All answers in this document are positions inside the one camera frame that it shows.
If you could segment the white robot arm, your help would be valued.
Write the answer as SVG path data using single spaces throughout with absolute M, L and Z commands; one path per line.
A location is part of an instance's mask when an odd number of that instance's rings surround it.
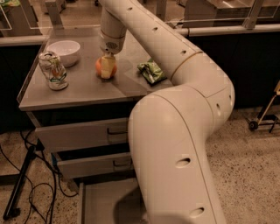
M 142 98 L 129 147 L 150 224 L 227 224 L 205 149 L 235 103 L 231 80 L 192 42 L 137 0 L 101 0 L 106 38 L 130 32 L 171 87 Z

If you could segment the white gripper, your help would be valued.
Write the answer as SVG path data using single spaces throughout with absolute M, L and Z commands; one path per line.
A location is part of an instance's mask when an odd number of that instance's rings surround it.
M 106 54 L 101 57 L 101 77 L 110 79 L 116 65 L 116 58 L 113 54 L 118 54 L 123 49 L 126 31 L 100 31 L 100 48 Z

